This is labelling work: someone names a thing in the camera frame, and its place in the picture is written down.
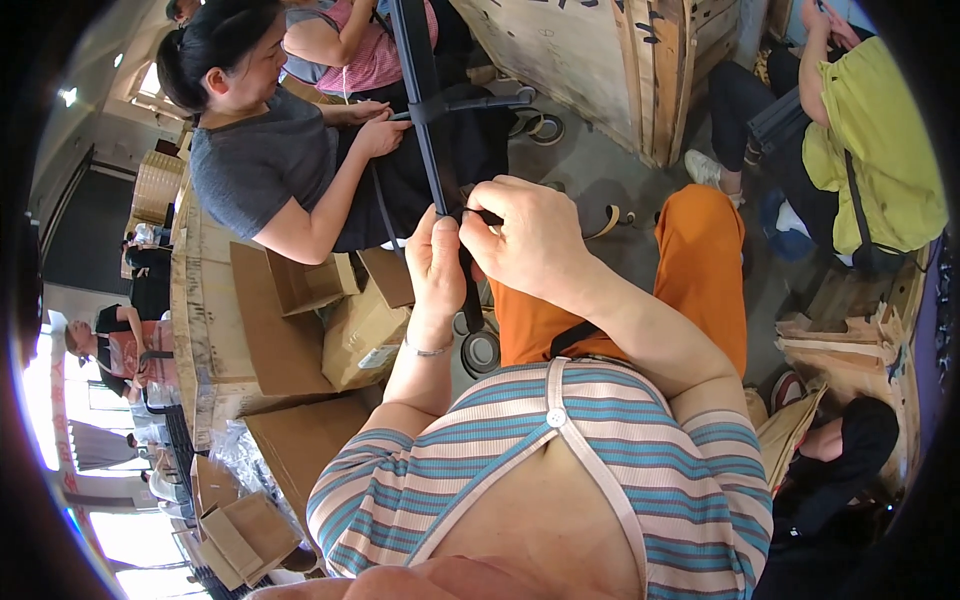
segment pink striped top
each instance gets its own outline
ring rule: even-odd
[[[707,410],[677,423],[633,369],[557,358],[477,383],[415,440],[354,437],[307,502],[330,572],[419,564],[480,495],[563,437],[610,501],[646,598],[747,600],[773,530],[750,422]]]
[[[430,45],[437,45],[437,15],[433,12],[429,0],[423,0],[426,9],[426,24],[430,31]],[[347,26],[353,5],[349,0],[338,2],[324,11],[340,31]],[[400,69],[400,56],[396,42],[375,21],[367,25],[360,45],[357,46],[353,60],[346,67],[331,66],[317,82],[320,91],[342,91],[344,88],[344,69],[347,70],[347,94],[395,84],[403,78]]]

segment bracelet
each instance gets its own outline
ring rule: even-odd
[[[421,350],[421,349],[419,349],[419,348],[414,348],[414,347],[410,344],[410,342],[407,340],[407,334],[406,334],[406,333],[403,334],[403,345],[404,345],[404,347],[405,347],[405,348],[409,348],[410,350],[412,350],[417,356],[440,356],[441,354],[443,354],[443,353],[447,352],[448,350],[450,350],[451,348],[453,348],[453,342],[454,342],[454,338],[453,338],[453,336],[451,335],[451,336],[450,336],[450,343],[449,343],[449,344],[447,344],[447,345],[444,346],[443,348],[440,348],[439,350],[429,350],[429,351],[427,351],[427,350]]]

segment ceiling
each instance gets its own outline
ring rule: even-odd
[[[30,209],[41,223],[92,144],[110,92],[128,84],[162,35],[175,27],[166,18],[166,3],[115,0],[77,45],[60,84],[60,93],[77,88],[76,101],[70,107],[62,100],[54,103],[37,151]],[[120,53],[123,60],[114,67]]]

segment cardboard box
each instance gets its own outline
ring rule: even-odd
[[[213,507],[200,518],[207,540],[201,556],[228,589],[255,586],[287,558],[300,539],[264,492],[229,506]]]
[[[264,396],[331,394],[390,372],[414,303],[406,265],[382,249],[359,253],[369,277],[347,296],[324,335],[312,312],[283,316],[267,254],[230,244],[233,283],[257,384]]]
[[[233,286],[257,385],[264,396],[336,392],[321,372],[324,324],[312,312],[284,317],[267,254],[230,243]]]
[[[190,475],[193,478],[197,501],[194,509],[198,515],[206,513],[214,506],[225,508],[240,497],[240,482],[219,461],[211,461],[201,454],[195,454]]]
[[[369,417],[364,401],[351,396],[244,418],[307,537],[306,502],[314,484]],[[320,548],[310,543],[321,557]]]
[[[390,372],[414,303],[410,274],[393,252],[359,255],[367,287],[334,309],[324,336],[324,375],[337,390],[371,385]]]
[[[348,254],[332,253],[322,264],[302,265],[267,250],[267,264],[285,317],[323,308],[343,296],[360,293]]]

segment orange pants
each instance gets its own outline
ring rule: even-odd
[[[725,194],[690,184],[667,199],[655,234],[660,264],[654,296],[700,327],[730,357],[742,378],[747,368],[747,316],[739,213]],[[498,281],[491,279],[490,285],[504,367],[550,360],[554,337],[583,321]],[[586,354],[628,360],[602,331],[562,352],[571,358]]]

